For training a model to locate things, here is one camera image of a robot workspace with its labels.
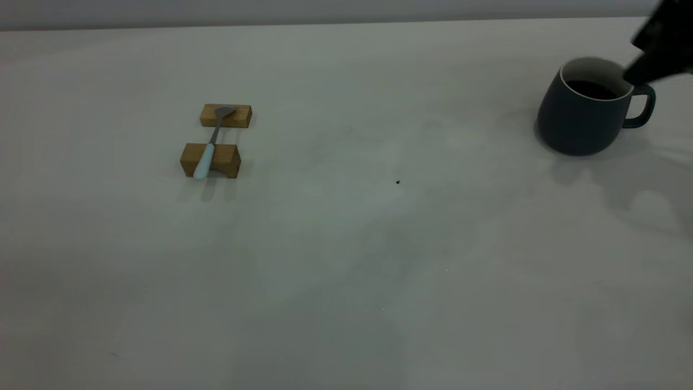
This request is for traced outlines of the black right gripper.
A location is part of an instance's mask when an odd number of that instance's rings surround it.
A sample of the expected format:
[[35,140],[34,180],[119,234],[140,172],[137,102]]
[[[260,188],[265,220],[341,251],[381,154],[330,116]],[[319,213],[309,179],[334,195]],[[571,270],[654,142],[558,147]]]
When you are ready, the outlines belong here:
[[645,52],[624,71],[634,86],[691,73],[692,1],[660,1],[632,44]]

